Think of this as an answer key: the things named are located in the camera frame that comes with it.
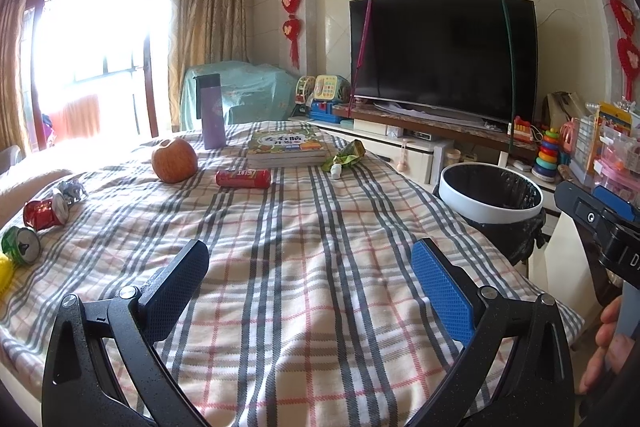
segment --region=bolt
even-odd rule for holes
[[[137,288],[135,286],[124,286],[118,293],[121,299],[130,299],[136,294]]]
[[[491,286],[485,286],[480,290],[480,295],[485,299],[493,300],[498,296],[498,290]]]
[[[553,306],[554,304],[556,304],[556,300],[548,293],[543,293],[540,300],[547,306]]]
[[[75,295],[73,295],[73,293],[71,293],[67,295],[64,299],[62,299],[62,305],[65,308],[71,308],[71,306],[76,304],[77,300],[78,300],[78,297],[76,297]]]

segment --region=television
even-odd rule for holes
[[[536,12],[504,0],[514,58],[514,113],[531,121],[538,81]],[[351,79],[367,0],[350,3]],[[373,98],[508,122],[510,40],[502,0],[372,0],[364,60],[354,88]]]

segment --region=plaid tablecloth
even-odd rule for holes
[[[212,425],[404,425],[461,349],[410,267],[417,239],[434,238],[478,285],[510,298],[540,292],[481,233],[373,155],[340,180],[305,167],[274,169],[268,190],[215,184],[218,169],[245,167],[254,130],[292,125],[233,126],[228,146],[212,152],[187,134],[200,170],[182,184],[154,175],[158,140],[80,176],[90,197],[66,227],[40,234],[41,258],[19,269],[0,299],[4,363],[38,396],[63,296],[92,301],[142,285],[196,238],[209,247],[209,271],[156,349]],[[331,152],[343,145],[324,137]],[[561,313],[572,341],[582,320]],[[510,349],[504,341],[473,409],[489,400]],[[129,402],[142,410],[110,350]]]

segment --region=stack of books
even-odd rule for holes
[[[256,131],[249,142],[250,169],[321,165],[328,155],[319,133],[308,127],[286,131]]]

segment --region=patterned beige curtain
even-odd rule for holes
[[[0,151],[17,145],[31,152],[22,111],[20,40],[26,0],[0,0]]]
[[[184,73],[221,60],[247,61],[245,0],[171,0],[169,109],[180,126]]]

